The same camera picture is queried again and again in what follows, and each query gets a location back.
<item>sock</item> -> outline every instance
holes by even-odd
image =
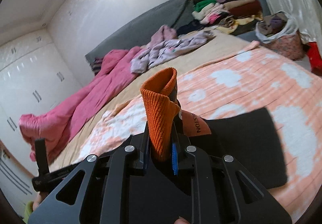
[[[145,81],[140,89],[147,113],[151,150],[158,161],[166,161],[171,154],[172,121],[180,111],[176,78],[176,69],[166,68]]]

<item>laundry bag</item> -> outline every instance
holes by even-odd
[[[303,50],[297,22],[294,17],[283,11],[279,11],[268,17],[273,17],[279,13],[283,13],[286,17],[284,28],[272,36],[264,35],[265,29],[269,29],[264,20],[256,24],[256,36],[260,40],[262,46],[291,60],[301,60],[305,56],[305,51]]]

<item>gray headboard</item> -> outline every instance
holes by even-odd
[[[102,58],[112,49],[131,49],[150,42],[151,36],[162,25],[174,29],[188,24],[194,18],[194,5],[190,0],[169,0],[133,19],[102,41],[85,58],[92,64],[95,58]]]

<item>green garment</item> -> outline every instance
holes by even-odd
[[[33,201],[27,203],[25,208],[25,217],[23,218],[24,223],[28,223],[30,214],[33,213]]]
[[[194,10],[200,12],[205,6],[209,5],[210,3],[216,4],[217,0],[203,0],[197,3],[194,6]]]

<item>silver bolt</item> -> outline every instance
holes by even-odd
[[[233,158],[233,156],[231,156],[231,155],[226,155],[226,156],[224,156],[224,158],[223,158],[226,162],[233,162],[234,161],[234,158]]]
[[[126,146],[125,148],[124,148],[124,150],[126,151],[126,152],[132,152],[132,151],[134,151],[134,147],[132,146],[132,145],[128,145],[128,146]]]
[[[195,152],[196,150],[197,150],[197,148],[195,146],[188,146],[187,147],[188,152]]]
[[[97,156],[96,155],[89,155],[87,157],[88,162],[94,162],[96,160]]]

